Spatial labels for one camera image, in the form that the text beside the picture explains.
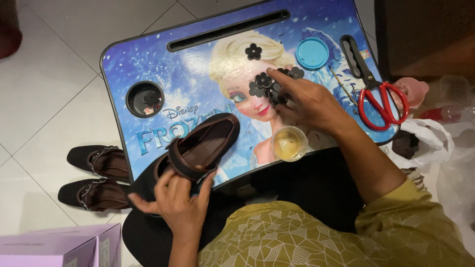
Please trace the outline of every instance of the yellow patterned shirt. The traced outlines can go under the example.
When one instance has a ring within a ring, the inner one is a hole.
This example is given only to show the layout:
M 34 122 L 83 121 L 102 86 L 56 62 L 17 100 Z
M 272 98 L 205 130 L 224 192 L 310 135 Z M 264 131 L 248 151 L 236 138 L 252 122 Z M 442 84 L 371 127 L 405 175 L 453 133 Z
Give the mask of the yellow patterned shirt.
M 475 266 L 457 226 L 430 199 L 408 180 L 365 207 L 356 219 L 358 234 L 335 231 L 285 201 L 245 206 L 200 251 L 199 264 Z

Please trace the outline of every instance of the blue container lid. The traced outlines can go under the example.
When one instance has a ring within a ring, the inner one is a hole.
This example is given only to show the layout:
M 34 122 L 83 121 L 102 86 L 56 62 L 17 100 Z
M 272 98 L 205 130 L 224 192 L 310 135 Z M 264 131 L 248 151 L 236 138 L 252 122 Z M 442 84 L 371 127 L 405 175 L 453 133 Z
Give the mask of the blue container lid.
M 295 52 L 298 63 L 308 70 L 316 70 L 325 65 L 329 54 L 328 46 L 315 37 L 300 41 Z

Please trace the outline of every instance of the shoe insole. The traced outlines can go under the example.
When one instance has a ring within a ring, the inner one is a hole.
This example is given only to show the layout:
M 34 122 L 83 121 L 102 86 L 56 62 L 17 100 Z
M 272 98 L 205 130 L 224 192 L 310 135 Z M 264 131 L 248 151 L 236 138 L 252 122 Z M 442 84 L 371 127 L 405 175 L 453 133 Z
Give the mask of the shoe insole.
M 120 210 L 124 209 L 127 203 L 127 185 L 117 184 L 119 188 L 110 185 L 98 186 L 91 199 L 91 206 L 100 209 Z
M 128 177 L 127 162 L 121 153 L 111 152 L 97 159 L 95 164 L 102 173 L 117 177 Z
M 233 124 L 222 121 L 210 126 L 194 143 L 193 147 L 182 154 L 183 159 L 191 166 L 201 165 L 205 169 L 213 163 L 219 150 L 224 146 Z

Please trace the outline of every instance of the elsa's blonde hair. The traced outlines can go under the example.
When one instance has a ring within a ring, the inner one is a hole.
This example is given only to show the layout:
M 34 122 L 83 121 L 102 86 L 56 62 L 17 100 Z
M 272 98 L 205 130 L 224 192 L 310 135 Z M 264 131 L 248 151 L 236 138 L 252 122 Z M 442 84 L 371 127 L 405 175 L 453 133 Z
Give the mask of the elsa's blonde hair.
M 295 64 L 294 56 L 287 53 L 282 44 L 254 30 L 223 38 L 213 48 L 209 64 L 209 77 L 219 84 L 221 92 L 227 98 L 229 98 L 229 94 L 228 89 L 224 86 L 223 76 L 246 66 L 249 60 L 244 51 L 252 43 L 262 48 L 260 60 L 266 63 L 277 68 L 292 67 Z

